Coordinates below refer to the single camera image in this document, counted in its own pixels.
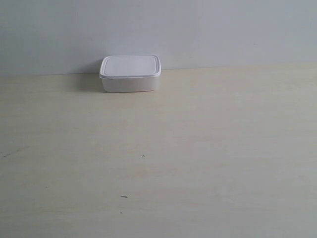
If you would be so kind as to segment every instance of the white table surface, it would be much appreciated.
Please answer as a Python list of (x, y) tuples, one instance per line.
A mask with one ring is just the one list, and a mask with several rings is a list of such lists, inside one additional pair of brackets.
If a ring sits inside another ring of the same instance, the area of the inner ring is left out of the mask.
[(0, 237), (316, 238), (317, 64), (161, 78), (1, 78)]

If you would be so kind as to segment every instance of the white plastic container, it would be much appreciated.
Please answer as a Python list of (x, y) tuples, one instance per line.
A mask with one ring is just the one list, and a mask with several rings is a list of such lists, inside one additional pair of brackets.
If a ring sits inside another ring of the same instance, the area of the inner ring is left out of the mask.
[(157, 56), (109, 56), (104, 58), (100, 78), (107, 92), (152, 91), (160, 85)]

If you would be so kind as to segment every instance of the container lid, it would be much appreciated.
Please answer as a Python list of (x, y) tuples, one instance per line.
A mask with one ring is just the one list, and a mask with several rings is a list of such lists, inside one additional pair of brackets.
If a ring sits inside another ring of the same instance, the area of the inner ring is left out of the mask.
[(159, 77), (160, 72), (157, 56), (109, 56), (101, 65), (100, 78)]

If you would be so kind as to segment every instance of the white wall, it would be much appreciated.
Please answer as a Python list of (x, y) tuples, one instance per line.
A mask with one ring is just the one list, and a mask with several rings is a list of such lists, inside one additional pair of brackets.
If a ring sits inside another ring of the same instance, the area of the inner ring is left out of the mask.
[(2, 0), (0, 75), (96, 72), (107, 55), (164, 68), (317, 60), (316, 0)]

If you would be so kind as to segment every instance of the food container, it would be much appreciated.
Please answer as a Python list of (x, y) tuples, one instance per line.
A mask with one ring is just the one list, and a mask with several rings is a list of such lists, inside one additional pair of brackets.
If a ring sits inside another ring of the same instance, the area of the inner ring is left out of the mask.
[(157, 56), (109, 56), (104, 58), (100, 78), (107, 92), (152, 91), (160, 85)]

